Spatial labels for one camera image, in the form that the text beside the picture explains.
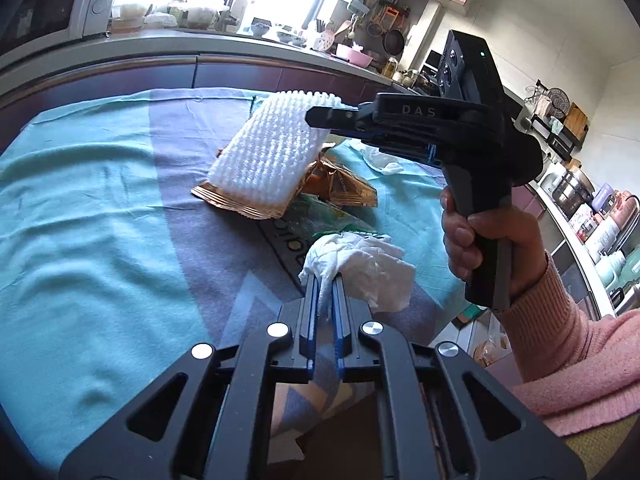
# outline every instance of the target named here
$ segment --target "pink sweater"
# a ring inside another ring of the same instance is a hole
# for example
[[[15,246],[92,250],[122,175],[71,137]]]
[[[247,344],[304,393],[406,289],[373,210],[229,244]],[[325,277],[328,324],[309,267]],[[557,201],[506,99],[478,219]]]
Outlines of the pink sweater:
[[[525,384],[513,393],[566,436],[640,410],[640,311],[590,321],[555,265],[498,314]]]

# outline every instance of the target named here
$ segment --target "silver screw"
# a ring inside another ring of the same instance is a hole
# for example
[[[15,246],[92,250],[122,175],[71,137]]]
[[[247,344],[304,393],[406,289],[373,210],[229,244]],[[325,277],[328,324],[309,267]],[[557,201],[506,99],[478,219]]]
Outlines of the silver screw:
[[[191,355],[196,359],[206,359],[213,354],[213,348],[206,343],[199,343],[191,349]]]
[[[438,352],[444,357],[455,357],[458,355],[460,348],[455,343],[445,342],[438,346]]]
[[[271,323],[267,327],[267,334],[269,334],[271,337],[282,337],[284,335],[287,335],[288,331],[289,327],[284,323]]]
[[[382,325],[377,321],[367,321],[362,325],[362,331],[365,334],[376,335],[382,332]]]

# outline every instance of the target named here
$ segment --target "crumpled tissue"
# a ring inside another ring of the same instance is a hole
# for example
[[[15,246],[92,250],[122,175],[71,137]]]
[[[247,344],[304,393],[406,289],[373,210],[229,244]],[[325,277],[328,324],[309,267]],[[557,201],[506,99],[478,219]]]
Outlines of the crumpled tissue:
[[[398,312],[409,305],[415,267],[404,262],[404,250],[391,238],[343,232],[326,235],[306,254],[299,278],[320,281],[319,309],[330,311],[332,281],[340,272],[347,296],[369,303],[372,312]]]
[[[398,162],[399,158],[382,153],[378,148],[368,146],[360,139],[352,139],[351,147],[362,154],[367,166],[383,175],[393,175],[403,170],[402,164]]]

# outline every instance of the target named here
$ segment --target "microwave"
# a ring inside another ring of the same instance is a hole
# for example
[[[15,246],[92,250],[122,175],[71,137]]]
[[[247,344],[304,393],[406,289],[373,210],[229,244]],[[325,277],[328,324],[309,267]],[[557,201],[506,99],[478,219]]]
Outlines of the microwave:
[[[0,38],[0,70],[70,41],[105,34],[113,0],[23,0]]]

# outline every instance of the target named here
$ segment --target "dark red cabinet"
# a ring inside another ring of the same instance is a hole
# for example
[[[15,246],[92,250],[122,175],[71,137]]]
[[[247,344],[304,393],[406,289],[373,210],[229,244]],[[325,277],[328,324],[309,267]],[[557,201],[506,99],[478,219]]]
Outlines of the dark red cabinet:
[[[313,70],[283,68],[277,90],[278,92],[303,90],[305,92],[327,92],[330,94],[334,91],[334,76]]]
[[[195,69],[193,58],[193,63],[113,70],[61,82],[27,95],[0,108],[0,153],[14,141],[26,123],[44,110],[91,99],[134,94],[152,88],[191,88]]]
[[[282,75],[277,66],[229,62],[198,62],[194,88],[215,86],[275,92]]]

